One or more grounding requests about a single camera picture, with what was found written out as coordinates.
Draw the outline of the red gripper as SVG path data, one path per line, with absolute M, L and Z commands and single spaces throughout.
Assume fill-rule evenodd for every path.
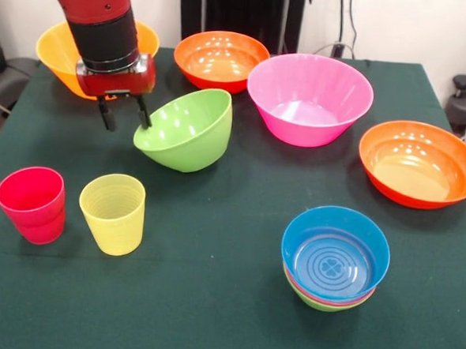
M 151 92 L 156 85 L 156 69 L 150 54 L 139 54 L 129 68 L 112 73 L 91 71 L 80 59 L 76 65 L 76 77 L 83 93 L 87 96 L 98 96 L 98 107 L 107 130 L 116 131 L 116 122 L 111 109 L 106 104 L 105 96 L 136 96 L 141 128 L 148 129 L 152 126 L 143 96 Z

